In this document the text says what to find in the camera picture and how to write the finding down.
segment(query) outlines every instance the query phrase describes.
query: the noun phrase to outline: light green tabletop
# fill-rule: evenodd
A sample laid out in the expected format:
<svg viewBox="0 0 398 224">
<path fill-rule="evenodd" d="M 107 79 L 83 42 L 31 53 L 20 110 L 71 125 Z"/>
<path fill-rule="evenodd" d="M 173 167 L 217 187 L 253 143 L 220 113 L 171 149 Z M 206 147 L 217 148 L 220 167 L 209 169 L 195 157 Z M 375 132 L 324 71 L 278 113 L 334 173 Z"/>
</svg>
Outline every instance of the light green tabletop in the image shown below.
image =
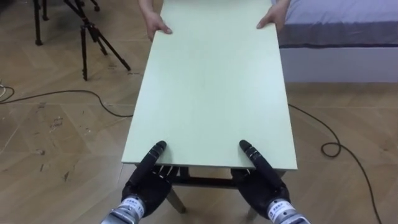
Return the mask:
<svg viewBox="0 0 398 224">
<path fill-rule="evenodd" d="M 122 162 L 164 140 L 160 164 L 252 167 L 245 139 L 276 169 L 296 157 L 270 0 L 165 0 Z"/>
</svg>

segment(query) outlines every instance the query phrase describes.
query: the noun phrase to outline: black cable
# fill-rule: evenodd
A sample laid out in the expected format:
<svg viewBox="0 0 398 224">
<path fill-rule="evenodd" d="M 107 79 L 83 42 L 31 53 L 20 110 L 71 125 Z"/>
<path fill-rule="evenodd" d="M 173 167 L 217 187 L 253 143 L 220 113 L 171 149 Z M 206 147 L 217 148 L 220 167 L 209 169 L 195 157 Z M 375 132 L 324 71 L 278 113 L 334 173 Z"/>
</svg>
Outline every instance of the black cable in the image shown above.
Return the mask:
<svg viewBox="0 0 398 224">
<path fill-rule="evenodd" d="M 370 194 L 371 194 L 372 207 L 373 207 L 373 210 L 374 210 L 374 214 L 375 214 L 375 216 L 376 216 L 376 218 L 377 218 L 377 222 L 378 222 L 379 224 L 382 224 L 381 219 L 380 219 L 380 216 L 379 216 L 379 212 L 377 211 L 377 208 L 376 208 L 376 203 L 374 202 L 374 195 L 373 195 L 372 185 L 371 185 L 371 183 L 370 183 L 370 181 L 369 181 L 369 178 L 368 178 L 368 175 L 366 174 L 366 171 L 365 171 L 365 169 L 363 168 L 363 166 L 362 166 L 361 162 L 359 161 L 359 159 L 355 156 L 355 154 L 354 154 L 351 150 L 349 150 L 346 146 L 344 146 L 344 145 L 342 145 L 342 144 L 340 143 L 340 139 L 337 137 L 336 133 L 335 133 L 327 124 L 325 124 L 325 123 L 324 123 L 323 121 L 321 121 L 320 119 L 316 118 L 314 115 L 311 115 L 310 113 L 308 113 L 308 112 L 306 112 L 306 111 L 304 111 L 304 110 L 301 110 L 300 108 L 298 108 L 298 107 L 296 107 L 296 106 L 294 106 L 294 105 L 289 104 L 289 106 L 292 107 L 292 108 L 294 108 L 294 109 L 296 109 L 296 110 L 298 110 L 299 112 L 301 112 L 301 113 L 303 113 L 303 114 L 305 114 L 305 115 L 307 115 L 307 116 L 313 118 L 315 121 L 318 121 L 318 122 L 321 123 L 322 125 L 324 125 L 324 127 L 326 127 L 326 128 L 332 133 L 332 135 L 335 137 L 336 142 L 327 142 L 327 143 L 324 143 L 324 144 L 321 146 L 321 152 L 322 152 L 323 155 L 325 155 L 325 156 L 327 156 L 327 157 L 330 157 L 330 158 L 336 158 L 336 157 L 338 157 L 338 156 L 340 155 L 341 149 L 345 149 L 345 150 L 346 150 L 347 152 L 349 152 L 349 153 L 351 154 L 351 156 L 355 159 L 356 163 L 359 165 L 359 168 L 361 168 L 363 175 L 365 176 L 366 183 L 368 184 L 369 192 L 370 192 Z M 337 152 L 336 152 L 335 154 L 328 154 L 328 153 L 326 153 L 326 151 L 325 151 L 325 146 L 329 146 L 329 145 L 338 146 L 338 150 L 337 150 Z"/>
<path fill-rule="evenodd" d="M 32 99 L 32 98 L 36 98 L 36 97 L 41 97 L 41 96 L 47 96 L 47 95 L 52 95 L 52 94 L 59 94 L 59 93 L 89 93 L 89 94 L 95 95 L 95 96 L 97 97 L 97 99 L 99 100 L 99 103 L 101 103 L 101 106 L 102 106 L 108 113 L 110 113 L 111 115 L 117 116 L 117 117 L 119 117 L 119 118 L 131 118 L 131 117 L 132 117 L 132 115 L 120 115 L 120 114 L 113 113 L 112 111 L 110 111 L 109 109 L 107 109 L 107 107 L 105 107 L 104 103 L 102 102 L 101 97 L 98 96 L 98 94 L 96 94 L 96 93 L 93 92 L 93 91 L 89 91 L 89 90 L 62 90 L 62 91 L 53 91 L 53 92 L 49 92 L 49 93 L 43 93 L 43 94 L 38 94 L 38 95 L 34 95 L 34 96 L 27 96 L 27 97 L 15 99 L 15 100 L 6 101 L 6 100 L 8 100 L 9 98 L 11 98 L 11 97 L 14 95 L 15 90 L 14 90 L 12 87 L 9 87 L 9 86 L 5 86 L 5 88 L 8 89 L 8 90 L 11 90 L 12 92 L 11 92 L 11 94 L 10 94 L 9 96 L 7 96 L 5 99 L 0 100 L 0 105 L 6 104 L 6 103 L 13 103 L 13 102 L 17 102 L 17 101 L 22 101 L 22 100 L 28 100 L 28 99 Z M 370 181 L 369 181 L 369 178 L 368 178 L 368 175 L 366 174 L 366 171 L 365 171 L 365 169 L 363 168 L 362 163 L 359 161 L 359 159 L 355 156 L 355 154 L 354 154 L 351 150 L 349 150 L 346 146 L 344 146 L 344 145 L 342 145 L 342 144 L 340 143 L 340 140 L 339 140 L 339 138 L 337 137 L 336 133 L 335 133 L 327 124 L 325 124 L 323 121 L 321 121 L 320 119 L 316 118 L 315 116 L 311 115 L 310 113 L 308 113 L 308 112 L 306 112 L 306 111 L 304 111 L 304 110 L 301 110 L 300 108 L 298 108 L 298 107 L 296 107 L 296 106 L 294 106 L 294 105 L 289 104 L 289 106 L 292 107 L 292 108 L 294 108 L 294 109 L 296 109 L 296 110 L 298 110 L 299 112 L 301 112 L 301 113 L 303 113 L 303 114 L 305 114 L 305 115 L 311 117 L 311 118 L 314 119 L 315 121 L 318 121 L 318 122 L 321 123 L 322 125 L 324 125 L 324 127 L 326 127 L 326 128 L 332 133 L 332 135 L 335 137 L 336 142 L 327 142 L 327 143 L 324 143 L 324 144 L 321 146 L 321 152 L 322 152 L 323 155 L 325 155 L 325 156 L 327 156 L 327 157 L 330 157 L 330 158 L 336 158 L 336 157 L 338 157 L 338 156 L 340 155 L 342 149 L 345 149 L 347 152 L 349 152 L 349 154 L 351 154 L 351 156 L 354 158 L 354 160 L 356 161 L 356 163 L 359 165 L 359 168 L 361 168 L 363 175 L 365 176 L 366 183 L 368 184 L 369 192 L 370 192 L 370 195 L 371 195 L 371 201 L 372 201 L 372 206 L 373 206 L 374 214 L 375 214 L 375 216 L 376 216 L 376 218 L 377 218 L 378 223 L 379 223 L 379 224 L 382 224 L 382 221 L 381 221 L 380 216 L 379 216 L 379 212 L 377 211 L 377 208 L 376 208 L 376 203 L 375 203 L 375 201 L 374 201 L 374 195 L 373 195 L 372 185 L 371 185 L 371 183 L 370 183 Z M 335 154 L 328 154 L 328 153 L 325 151 L 325 146 L 329 146 L 329 145 L 338 146 L 338 150 L 337 150 L 337 152 L 336 152 Z"/>
<path fill-rule="evenodd" d="M 111 115 L 113 116 L 117 116 L 119 118 L 131 118 L 132 115 L 120 115 L 120 114 L 116 114 L 113 113 L 112 111 L 110 111 L 109 109 L 107 109 L 107 107 L 104 105 L 104 103 L 102 102 L 102 99 L 100 96 L 98 96 L 98 94 L 96 94 L 93 91 L 89 91 L 89 90 L 62 90 L 62 91 L 53 91 L 53 92 L 49 92 L 49 93 L 43 93 L 43 94 L 38 94 L 38 95 L 34 95 L 34 96 L 27 96 L 27 97 L 23 97 L 23 98 L 19 98 L 19 99 L 15 99 L 15 100 L 8 100 L 10 97 L 13 96 L 13 94 L 15 93 L 15 90 L 12 87 L 8 87 L 5 86 L 6 89 L 11 90 L 12 93 L 7 96 L 5 99 L 0 101 L 0 105 L 6 104 L 6 103 L 13 103 L 13 102 L 17 102 L 17 101 L 22 101 L 22 100 L 28 100 L 28 99 L 32 99 L 32 98 L 36 98 L 36 97 L 41 97 L 41 96 L 48 96 L 48 95 L 52 95 L 52 94 L 59 94 L 59 93 L 89 93 L 91 95 L 95 95 L 99 101 L 99 103 L 101 104 L 101 106 Z"/>
</svg>

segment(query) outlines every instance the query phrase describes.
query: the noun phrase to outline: human arm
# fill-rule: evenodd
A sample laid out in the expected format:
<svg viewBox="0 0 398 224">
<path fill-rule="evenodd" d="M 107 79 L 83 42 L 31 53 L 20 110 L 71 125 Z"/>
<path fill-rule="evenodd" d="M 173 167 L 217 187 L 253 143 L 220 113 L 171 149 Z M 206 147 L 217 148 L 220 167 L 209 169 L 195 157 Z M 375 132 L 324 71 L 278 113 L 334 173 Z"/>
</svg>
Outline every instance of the human arm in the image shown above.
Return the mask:
<svg viewBox="0 0 398 224">
<path fill-rule="evenodd" d="M 285 25 L 285 19 L 289 5 L 290 0 L 277 0 L 277 3 L 271 6 L 267 14 L 260 20 L 257 28 L 261 29 L 266 24 L 273 22 L 276 25 L 277 31 L 280 32 Z"/>
<path fill-rule="evenodd" d="M 144 17 L 147 36 L 153 41 L 156 31 L 162 30 L 165 34 L 171 34 L 172 30 L 164 23 L 161 16 L 154 11 L 153 0 L 138 0 L 141 14 Z"/>
</svg>

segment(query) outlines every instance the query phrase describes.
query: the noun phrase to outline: white bed frame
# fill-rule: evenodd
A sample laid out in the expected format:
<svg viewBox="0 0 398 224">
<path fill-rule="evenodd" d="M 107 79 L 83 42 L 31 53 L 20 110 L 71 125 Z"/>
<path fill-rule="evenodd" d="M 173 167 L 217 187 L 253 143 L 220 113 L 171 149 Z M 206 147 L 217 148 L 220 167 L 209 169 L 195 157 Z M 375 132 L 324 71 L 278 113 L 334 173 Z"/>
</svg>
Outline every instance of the white bed frame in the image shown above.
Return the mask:
<svg viewBox="0 0 398 224">
<path fill-rule="evenodd" d="M 281 49 L 285 82 L 398 82 L 398 47 Z"/>
</svg>

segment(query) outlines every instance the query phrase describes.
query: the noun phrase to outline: mattress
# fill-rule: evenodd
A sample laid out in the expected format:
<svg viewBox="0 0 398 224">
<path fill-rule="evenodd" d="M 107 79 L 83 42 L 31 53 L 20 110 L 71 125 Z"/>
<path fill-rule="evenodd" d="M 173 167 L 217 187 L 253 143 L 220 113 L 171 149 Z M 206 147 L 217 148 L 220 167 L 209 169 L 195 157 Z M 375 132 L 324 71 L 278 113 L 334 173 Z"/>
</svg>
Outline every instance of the mattress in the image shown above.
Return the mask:
<svg viewBox="0 0 398 224">
<path fill-rule="evenodd" d="M 398 0 L 291 0 L 279 44 L 396 47 Z"/>
</svg>

